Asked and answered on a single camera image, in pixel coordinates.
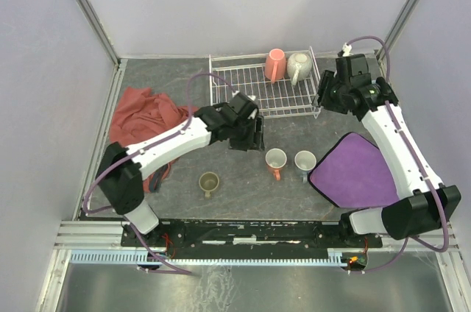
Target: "purple placemat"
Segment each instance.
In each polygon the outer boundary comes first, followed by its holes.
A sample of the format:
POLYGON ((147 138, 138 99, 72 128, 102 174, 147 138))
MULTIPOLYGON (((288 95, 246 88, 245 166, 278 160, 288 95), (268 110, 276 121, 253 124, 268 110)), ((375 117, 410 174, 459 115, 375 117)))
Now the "purple placemat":
POLYGON ((399 200, 383 155, 356 133, 344 135, 319 161, 309 183, 340 208, 383 207, 399 200))

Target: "pink mug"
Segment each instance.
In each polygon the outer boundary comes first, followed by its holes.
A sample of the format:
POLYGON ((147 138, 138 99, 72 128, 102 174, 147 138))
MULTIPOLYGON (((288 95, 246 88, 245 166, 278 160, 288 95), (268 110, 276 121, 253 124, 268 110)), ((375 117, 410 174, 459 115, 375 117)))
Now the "pink mug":
POLYGON ((265 62, 265 77, 272 81, 272 84, 277 80, 285 77, 286 72, 286 56, 285 52, 280 49, 273 49, 268 53, 265 62))

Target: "white mug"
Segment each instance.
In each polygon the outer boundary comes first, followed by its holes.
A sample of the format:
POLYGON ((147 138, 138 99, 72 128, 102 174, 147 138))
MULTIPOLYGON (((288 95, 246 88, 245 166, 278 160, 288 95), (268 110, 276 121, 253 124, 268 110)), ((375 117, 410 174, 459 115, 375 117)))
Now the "white mug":
POLYGON ((309 57, 306 53, 293 53, 288 58, 288 66, 286 69, 288 70, 291 84, 295 86, 297 82, 309 77, 312 69, 311 57, 309 57))
POLYGON ((302 150, 294 157, 294 165, 296 166, 297 173, 302 178, 302 183, 308 181, 309 172, 316 167, 317 159, 312 152, 302 150))

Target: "white wall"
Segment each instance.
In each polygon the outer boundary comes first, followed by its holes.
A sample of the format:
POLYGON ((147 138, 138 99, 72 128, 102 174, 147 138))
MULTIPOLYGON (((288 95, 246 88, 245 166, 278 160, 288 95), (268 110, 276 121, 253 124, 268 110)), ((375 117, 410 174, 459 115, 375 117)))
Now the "white wall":
POLYGON ((392 52, 392 83, 420 149, 461 204, 452 218, 471 272, 471 0, 421 0, 392 52))
POLYGON ((116 51, 128 57, 309 45, 318 52, 336 51, 359 35, 386 37, 406 0, 90 1, 116 51))
POLYGON ((113 65, 74 0, 0 0, 0 304, 33 311, 113 65))

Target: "drying rack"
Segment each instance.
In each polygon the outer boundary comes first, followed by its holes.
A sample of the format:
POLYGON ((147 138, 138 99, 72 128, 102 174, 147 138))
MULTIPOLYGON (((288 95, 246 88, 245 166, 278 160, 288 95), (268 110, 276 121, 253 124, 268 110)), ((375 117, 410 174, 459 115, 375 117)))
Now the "drying rack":
MULTIPOLYGON (((320 83, 319 69, 312 47, 306 51, 286 52, 286 58, 293 53, 303 52, 311 56, 313 67, 309 78, 291 85, 288 74, 272 84, 264 76, 265 54, 243 56, 211 57, 209 71, 218 74, 231 85, 248 96, 255 96, 260 114, 266 118, 305 116, 314 118, 320 114, 320 107, 314 107, 314 99, 320 83)), ((221 80, 209 77, 210 103, 229 102, 233 97, 230 88, 221 80)))

